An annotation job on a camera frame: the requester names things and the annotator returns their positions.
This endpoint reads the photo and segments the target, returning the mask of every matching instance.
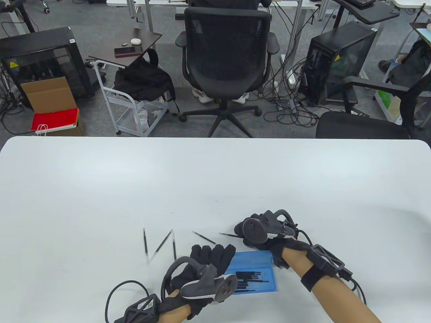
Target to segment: red folder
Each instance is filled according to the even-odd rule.
[[[48,129],[76,125],[78,123],[78,117],[78,108],[53,113],[36,113],[33,117],[31,130],[36,131],[41,124],[46,124]]]

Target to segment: chair seat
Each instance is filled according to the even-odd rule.
[[[410,139],[410,136],[406,128],[393,122],[331,111],[320,117],[316,138]]]

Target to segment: sneaker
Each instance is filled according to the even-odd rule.
[[[387,70],[390,67],[390,59],[389,60],[382,60],[378,62],[378,68],[383,72],[386,73]]]
[[[247,93],[244,93],[244,94],[242,95],[242,97],[240,97],[239,99],[232,100],[232,102],[237,102],[237,103],[244,104],[244,103],[245,103],[245,100],[247,100],[249,97],[250,97],[250,96],[248,95],[248,92],[247,92]]]
[[[195,97],[199,98],[200,103],[208,103],[214,101],[214,99],[211,99],[203,91],[199,91],[198,89],[193,88],[191,92]]]

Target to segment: computer tower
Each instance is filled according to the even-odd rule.
[[[376,34],[376,29],[352,21],[312,38],[299,93],[320,104],[339,92],[343,78],[359,75]]]
[[[95,72],[85,67],[70,27],[0,39],[0,61],[26,105],[22,83],[62,76],[75,98],[94,95]]]

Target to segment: office chair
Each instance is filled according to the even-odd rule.
[[[411,88],[390,83],[374,82],[354,76],[344,78],[340,87],[346,112],[325,112],[320,117],[316,138],[335,139],[414,139],[414,113],[419,94],[431,82],[431,72]],[[397,125],[387,120],[352,115],[353,104],[347,100],[346,90],[352,86],[382,90],[400,98],[400,114],[403,123]]]
[[[280,46],[269,32],[267,12],[243,9],[190,7],[184,11],[186,31],[175,44],[183,49],[182,70],[185,79],[198,90],[219,101],[218,108],[187,111],[179,115],[215,115],[208,132],[211,137],[222,120],[229,120],[248,137],[253,136],[233,114],[254,110],[258,106],[228,107],[228,101],[257,90],[269,77],[271,55]]]

